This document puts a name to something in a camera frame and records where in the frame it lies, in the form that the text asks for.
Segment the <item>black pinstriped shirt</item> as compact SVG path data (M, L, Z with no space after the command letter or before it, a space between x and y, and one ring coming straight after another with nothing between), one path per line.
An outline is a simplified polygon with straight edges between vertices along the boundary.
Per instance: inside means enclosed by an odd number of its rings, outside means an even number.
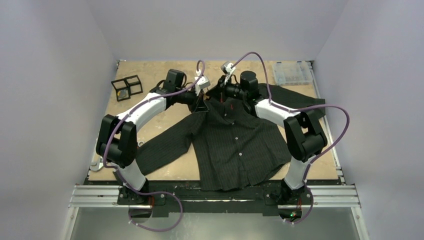
M291 160L278 126L249 114L238 99L211 99L209 110L194 112L148 140L136 162L145 174L195 151L203 191L230 191L273 177Z

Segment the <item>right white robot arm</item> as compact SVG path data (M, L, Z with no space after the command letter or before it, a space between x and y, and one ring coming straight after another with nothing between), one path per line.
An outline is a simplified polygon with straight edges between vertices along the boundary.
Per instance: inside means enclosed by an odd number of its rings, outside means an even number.
M328 144L319 118L313 109L297 111L272 101L270 95L261 94L253 71L243 71L239 83L232 83L231 79L231 74L222 75L206 95L221 101L227 98L241 100L249 114L284 128L291 155L290 166L281 180L280 193L272 197L278 204L292 204L307 189L306 176L312 159Z

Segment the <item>round silver brooch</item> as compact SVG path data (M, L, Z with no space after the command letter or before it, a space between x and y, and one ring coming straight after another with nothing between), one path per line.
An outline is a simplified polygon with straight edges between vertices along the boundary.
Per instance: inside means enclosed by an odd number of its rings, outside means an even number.
M117 96L118 96L119 99L125 99L125 98L129 97L129 94L128 94L128 91L126 89L123 89L123 90L120 90L117 93Z

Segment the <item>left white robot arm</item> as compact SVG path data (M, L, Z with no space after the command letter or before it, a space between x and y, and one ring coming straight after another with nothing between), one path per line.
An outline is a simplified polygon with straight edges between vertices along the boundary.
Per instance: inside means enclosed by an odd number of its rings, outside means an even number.
M196 75L194 82L184 88L186 74L170 69L166 78L139 103L118 115L107 114L101 121L95 152L101 156L103 167L117 175L123 187L130 190L130 199L138 205L146 203L151 192L136 161L137 133L153 117L176 103L186 104L194 111L203 99L203 88L210 86L204 70L197 69Z

